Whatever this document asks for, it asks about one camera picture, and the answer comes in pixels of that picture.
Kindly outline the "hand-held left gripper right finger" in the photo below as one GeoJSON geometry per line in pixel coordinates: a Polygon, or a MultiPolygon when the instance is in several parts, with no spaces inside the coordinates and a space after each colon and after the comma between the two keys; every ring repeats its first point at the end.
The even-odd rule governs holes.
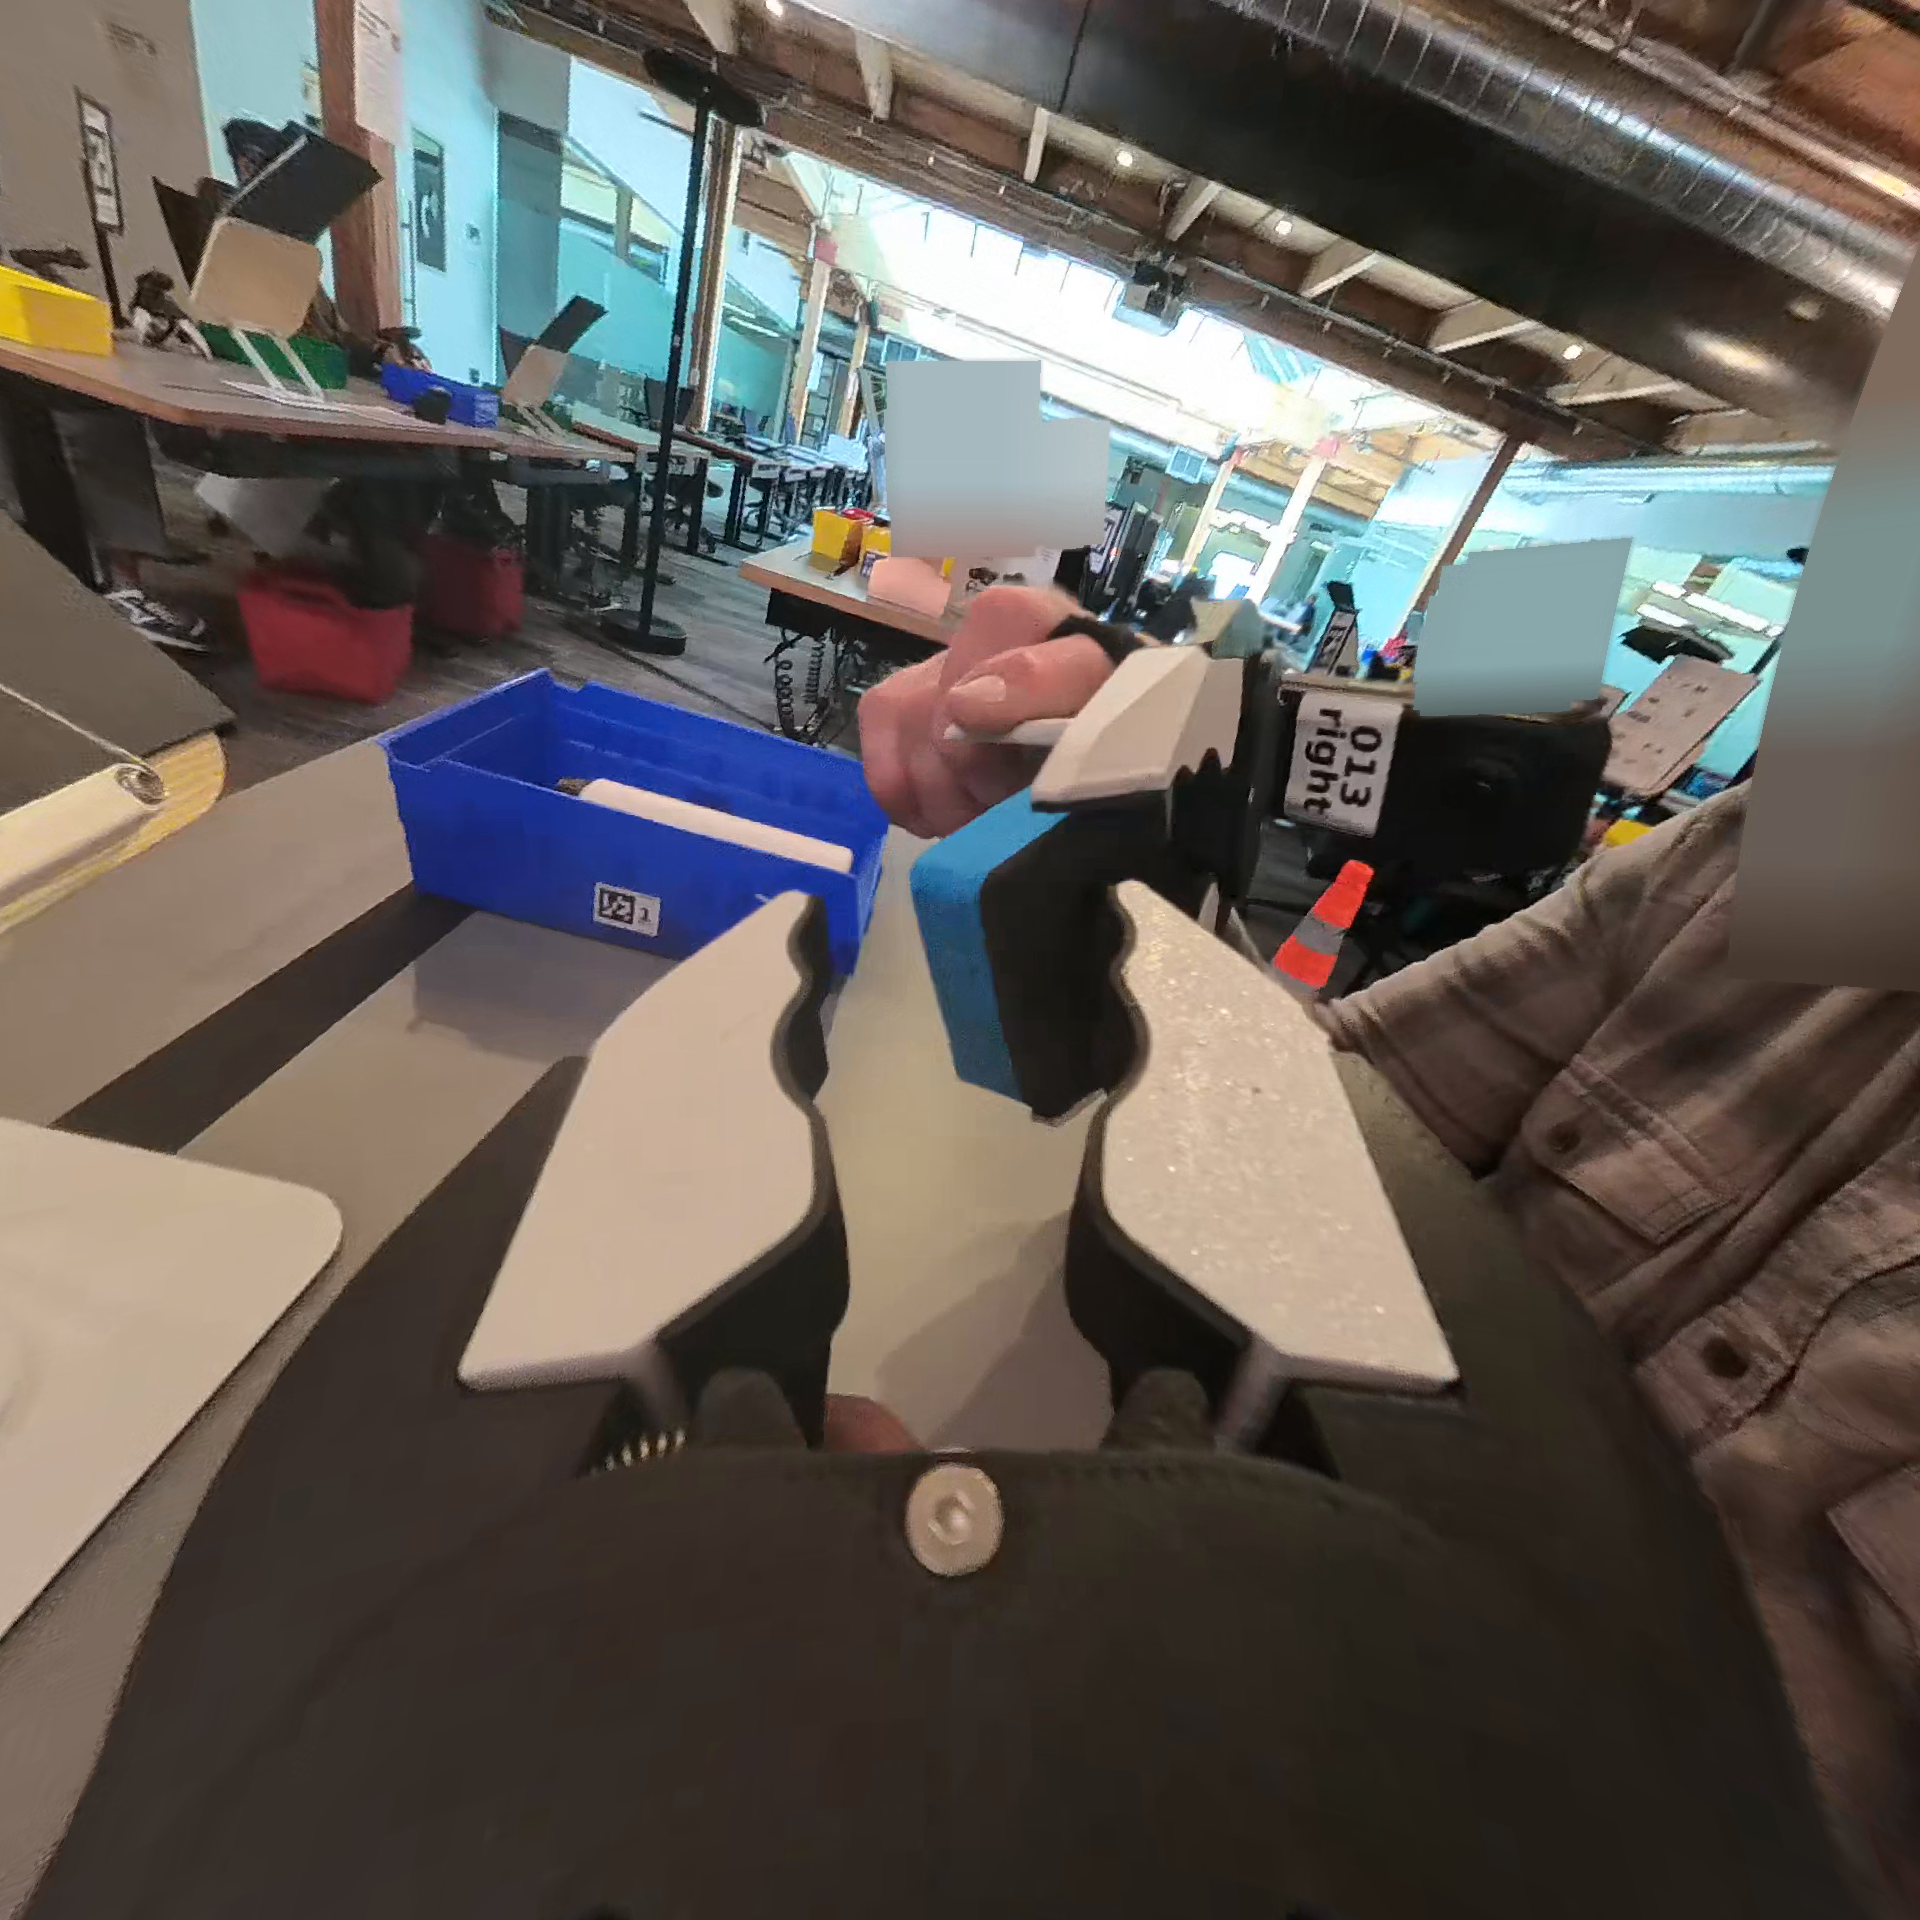
{"type": "Polygon", "coordinates": [[[1266,1428],[1292,1384],[1448,1392],[1460,1369],[1307,1007],[1141,879],[1113,892],[1134,1055],[1086,1138],[1083,1224],[1162,1319],[1106,1355],[1209,1373],[1217,1428],[1266,1428]]]}

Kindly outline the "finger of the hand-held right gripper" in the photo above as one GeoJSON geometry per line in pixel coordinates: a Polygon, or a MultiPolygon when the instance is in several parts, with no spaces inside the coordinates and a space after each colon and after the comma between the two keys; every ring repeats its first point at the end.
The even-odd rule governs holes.
{"type": "Polygon", "coordinates": [[[1149,645],[1122,658],[1054,740],[1032,778],[1032,804],[1067,812],[1162,796],[1209,757],[1228,764],[1244,667],[1200,645],[1149,645]]]}

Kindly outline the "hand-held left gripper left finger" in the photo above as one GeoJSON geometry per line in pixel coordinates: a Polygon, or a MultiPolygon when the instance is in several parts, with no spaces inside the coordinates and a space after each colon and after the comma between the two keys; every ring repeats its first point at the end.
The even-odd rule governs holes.
{"type": "Polygon", "coordinates": [[[685,1428],[706,1380],[831,1351],[848,1253],[818,1115],[821,897],[781,892],[617,1012],[582,1058],[460,1355],[502,1392],[621,1384],[685,1428]]]}

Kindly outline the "blue whiteboard eraser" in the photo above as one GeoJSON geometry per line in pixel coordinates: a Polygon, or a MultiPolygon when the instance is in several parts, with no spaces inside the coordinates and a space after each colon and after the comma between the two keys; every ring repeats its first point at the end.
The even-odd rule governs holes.
{"type": "Polygon", "coordinates": [[[909,895],[964,1085],[1042,1119],[1118,1089],[1114,888],[1162,877],[1162,853],[1162,809],[1047,809],[1022,788],[917,855],[909,895]]]}

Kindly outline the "blue plastic bin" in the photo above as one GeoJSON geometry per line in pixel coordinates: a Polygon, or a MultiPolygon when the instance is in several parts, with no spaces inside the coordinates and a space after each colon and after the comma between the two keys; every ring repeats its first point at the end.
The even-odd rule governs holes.
{"type": "Polygon", "coordinates": [[[380,740],[411,885],[495,916],[678,962],[784,892],[814,895],[828,966],[869,933],[888,822],[851,757],[548,671],[380,740]],[[621,781],[853,849],[833,873],[613,812],[556,781],[621,781]]]}

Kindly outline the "person's right hand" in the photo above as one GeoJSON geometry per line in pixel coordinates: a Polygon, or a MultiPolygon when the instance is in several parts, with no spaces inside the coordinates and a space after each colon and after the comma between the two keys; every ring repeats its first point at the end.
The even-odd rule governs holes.
{"type": "Polygon", "coordinates": [[[947,836],[1032,778],[1011,733],[1077,716],[1114,671],[1094,635],[1062,631],[1077,611],[1059,589],[991,584],[935,658],[860,695],[860,769],[895,829],[947,836]]]}

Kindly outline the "orange traffic cone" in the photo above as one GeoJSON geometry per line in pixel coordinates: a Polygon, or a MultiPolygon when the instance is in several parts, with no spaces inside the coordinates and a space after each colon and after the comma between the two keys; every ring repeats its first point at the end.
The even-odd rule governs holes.
{"type": "Polygon", "coordinates": [[[1349,986],[1376,971],[1376,941],[1367,931],[1367,900],[1373,883],[1369,861],[1345,861],[1269,959],[1288,994],[1301,1003],[1327,1000],[1336,971],[1356,955],[1349,986]]]}

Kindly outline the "red bucket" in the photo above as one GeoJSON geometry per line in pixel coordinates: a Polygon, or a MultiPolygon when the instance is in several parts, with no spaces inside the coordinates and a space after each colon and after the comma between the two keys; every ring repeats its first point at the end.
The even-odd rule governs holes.
{"type": "Polygon", "coordinates": [[[380,705],[411,667],[409,601],[365,610],[326,574],[262,566],[234,605],[265,690],[380,705]]]}
{"type": "Polygon", "coordinates": [[[514,635],[524,617],[519,543],[479,543],[447,531],[420,540],[415,623],[464,642],[514,635]]]}

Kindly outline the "black backdrop board stand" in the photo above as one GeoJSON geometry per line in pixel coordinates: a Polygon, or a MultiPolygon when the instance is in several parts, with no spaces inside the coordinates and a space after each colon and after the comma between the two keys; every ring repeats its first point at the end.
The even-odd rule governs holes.
{"type": "Polygon", "coordinates": [[[3,931],[199,820],[229,720],[3,519],[3,931]]]}

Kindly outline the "long wooden workbench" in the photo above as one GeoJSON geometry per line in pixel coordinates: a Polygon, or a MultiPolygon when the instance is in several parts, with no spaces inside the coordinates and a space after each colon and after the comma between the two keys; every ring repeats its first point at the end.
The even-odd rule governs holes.
{"type": "Polygon", "coordinates": [[[601,441],[514,424],[436,424],[376,387],[296,395],[232,364],[121,340],[113,356],[3,341],[3,510],[84,589],[102,580],[56,412],[134,420],[169,459],[232,479],[594,486],[629,476],[601,441]]]}

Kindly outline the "green plastic bin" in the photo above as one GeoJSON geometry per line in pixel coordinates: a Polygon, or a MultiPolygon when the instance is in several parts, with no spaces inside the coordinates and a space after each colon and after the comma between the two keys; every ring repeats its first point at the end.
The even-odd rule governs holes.
{"type": "Polygon", "coordinates": [[[343,392],[351,379],[347,353],[320,336],[273,336],[265,332],[232,332],[221,324],[195,324],[205,353],[215,360],[248,367],[285,387],[313,392],[343,392]]]}

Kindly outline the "yellow plastic bin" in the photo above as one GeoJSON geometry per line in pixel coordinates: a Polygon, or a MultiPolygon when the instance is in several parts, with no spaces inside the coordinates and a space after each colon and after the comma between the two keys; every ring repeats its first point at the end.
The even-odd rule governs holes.
{"type": "Polygon", "coordinates": [[[88,359],[115,353],[113,308],[80,288],[3,265],[0,333],[8,344],[88,359]]]}

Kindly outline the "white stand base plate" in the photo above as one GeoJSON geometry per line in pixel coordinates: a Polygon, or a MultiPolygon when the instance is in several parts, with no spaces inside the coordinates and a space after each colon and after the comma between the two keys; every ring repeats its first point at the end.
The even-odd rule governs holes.
{"type": "Polygon", "coordinates": [[[3,1119],[3,1631],[322,1272],[317,1190],[3,1119]]]}

